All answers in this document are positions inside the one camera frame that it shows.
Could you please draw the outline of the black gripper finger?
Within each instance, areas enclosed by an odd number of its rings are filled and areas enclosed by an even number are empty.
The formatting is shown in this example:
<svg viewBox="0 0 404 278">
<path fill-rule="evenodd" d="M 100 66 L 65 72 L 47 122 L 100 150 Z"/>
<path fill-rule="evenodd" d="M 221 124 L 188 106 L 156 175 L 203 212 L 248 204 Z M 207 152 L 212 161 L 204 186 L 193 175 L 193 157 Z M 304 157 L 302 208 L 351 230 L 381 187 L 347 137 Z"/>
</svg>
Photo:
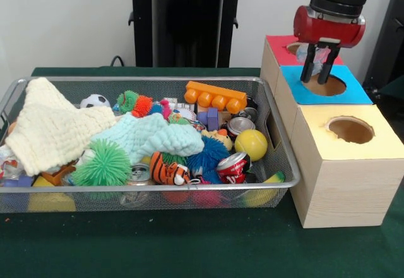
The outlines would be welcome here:
<svg viewBox="0 0 404 278">
<path fill-rule="evenodd" d="M 328 77 L 330 75 L 331 69 L 335 62 L 335 59 L 339 55 L 340 49 L 338 47 L 331 47 L 330 53 L 328 54 L 325 63 L 323 64 L 322 70 L 318 76 L 318 83 L 320 85 L 324 85 L 328 81 Z"/>
<path fill-rule="evenodd" d="M 306 49 L 301 48 L 300 50 L 300 58 L 303 59 L 303 55 L 305 55 L 304 67 L 302 70 L 302 74 L 300 80 L 304 83 L 308 83 L 311 79 L 312 72 L 314 69 L 314 58 L 316 55 L 316 45 L 308 44 Z"/>
</svg>

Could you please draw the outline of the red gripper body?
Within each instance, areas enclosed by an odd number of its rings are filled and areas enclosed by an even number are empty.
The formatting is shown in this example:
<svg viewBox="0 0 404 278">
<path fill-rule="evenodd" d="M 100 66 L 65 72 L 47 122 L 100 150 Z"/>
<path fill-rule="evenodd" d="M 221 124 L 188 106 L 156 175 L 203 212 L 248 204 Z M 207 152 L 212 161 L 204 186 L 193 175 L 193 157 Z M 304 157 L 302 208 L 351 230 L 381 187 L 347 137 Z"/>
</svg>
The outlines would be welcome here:
<svg viewBox="0 0 404 278">
<path fill-rule="evenodd" d="M 352 48 L 362 39 L 365 18 L 345 18 L 320 13 L 310 6 L 299 6 L 294 17 L 294 36 L 307 44 L 333 44 L 339 48 Z"/>
</svg>

